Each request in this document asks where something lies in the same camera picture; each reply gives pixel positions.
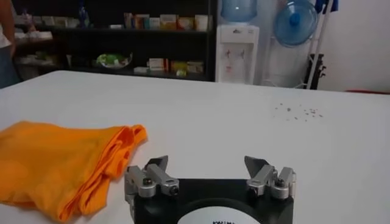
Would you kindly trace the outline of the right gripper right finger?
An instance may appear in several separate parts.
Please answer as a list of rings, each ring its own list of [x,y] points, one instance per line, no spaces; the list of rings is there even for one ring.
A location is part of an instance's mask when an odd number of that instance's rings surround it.
[[[250,179],[246,181],[248,189],[256,197],[264,195],[266,188],[271,197],[278,200],[294,198],[296,194],[296,173],[290,167],[284,167],[280,172],[265,159],[244,157]]]

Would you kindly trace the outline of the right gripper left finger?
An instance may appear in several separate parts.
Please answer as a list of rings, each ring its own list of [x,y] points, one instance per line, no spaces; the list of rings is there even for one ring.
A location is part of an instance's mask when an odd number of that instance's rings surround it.
[[[168,155],[152,158],[141,169],[129,166],[125,172],[124,192],[126,200],[136,195],[152,198],[157,189],[164,195],[175,197],[179,194],[179,180],[166,173]]]

